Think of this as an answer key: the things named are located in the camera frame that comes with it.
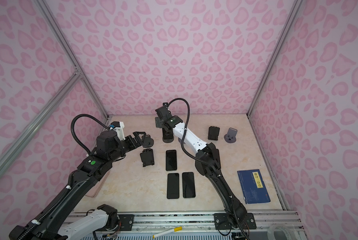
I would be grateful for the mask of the grey round phone stand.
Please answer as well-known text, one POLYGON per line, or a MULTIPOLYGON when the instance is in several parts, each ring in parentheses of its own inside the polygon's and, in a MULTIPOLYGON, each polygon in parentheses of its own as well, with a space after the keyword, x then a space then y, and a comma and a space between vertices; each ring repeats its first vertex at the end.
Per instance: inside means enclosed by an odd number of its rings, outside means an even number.
POLYGON ((224 140, 229 144, 235 143, 237 140, 236 138, 237 133, 238 133, 237 129, 229 128, 228 132, 224 135, 224 140))

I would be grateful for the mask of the black folding phone stand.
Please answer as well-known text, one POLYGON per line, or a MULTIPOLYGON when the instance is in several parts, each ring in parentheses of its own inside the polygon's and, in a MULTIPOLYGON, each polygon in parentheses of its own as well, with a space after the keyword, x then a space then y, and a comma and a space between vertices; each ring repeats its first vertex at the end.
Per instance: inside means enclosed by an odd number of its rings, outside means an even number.
POLYGON ((210 126, 208 131, 208 140, 217 141, 219 139, 220 128, 216 126, 210 126))

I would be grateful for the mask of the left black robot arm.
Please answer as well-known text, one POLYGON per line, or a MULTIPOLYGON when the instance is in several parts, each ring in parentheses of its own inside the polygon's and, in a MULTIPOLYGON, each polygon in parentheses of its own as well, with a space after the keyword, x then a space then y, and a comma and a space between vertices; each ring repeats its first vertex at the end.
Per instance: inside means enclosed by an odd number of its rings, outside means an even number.
POLYGON ((39 215, 24 227, 16 226, 9 234, 11 240, 79 240, 101 228, 120 229, 117 210, 99 206, 91 215, 62 227, 80 200, 112 168, 113 162, 125 158, 126 153, 143 146, 145 132, 134 132, 124 138, 117 131, 103 131, 96 139, 96 147, 70 173, 68 183, 39 215))

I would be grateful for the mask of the black phone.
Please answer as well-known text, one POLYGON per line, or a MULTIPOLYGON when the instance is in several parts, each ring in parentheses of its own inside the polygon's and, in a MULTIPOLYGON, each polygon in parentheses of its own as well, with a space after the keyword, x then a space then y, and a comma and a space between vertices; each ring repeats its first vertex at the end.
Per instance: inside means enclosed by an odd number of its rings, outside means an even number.
POLYGON ((176 152, 176 150, 167 150, 166 151, 165 169, 168 172, 177 170, 177 152, 176 152))
POLYGON ((167 199, 178 199, 180 197, 180 175, 171 173, 167 175, 167 199))
POLYGON ((184 172, 182 173, 183 180, 183 197, 184 198, 195 198, 196 197, 196 188, 195 188, 195 175, 193 172, 184 172))

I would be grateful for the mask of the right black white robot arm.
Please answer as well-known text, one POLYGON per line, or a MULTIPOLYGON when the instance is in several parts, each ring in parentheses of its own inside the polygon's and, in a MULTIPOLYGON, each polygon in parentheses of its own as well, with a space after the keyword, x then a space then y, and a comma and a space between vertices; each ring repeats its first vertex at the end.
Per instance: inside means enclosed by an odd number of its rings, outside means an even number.
POLYGON ((195 135, 188 128, 189 120, 184 122, 179 116, 172 115, 170 110, 164 107, 155 111, 157 114, 155 118, 156 127, 173 133, 175 137, 181 140, 183 152, 195 160, 197 171, 211 182, 220 196, 232 228, 239 229, 245 234, 245 218, 248 212, 223 176, 220 153, 217 147, 195 135))

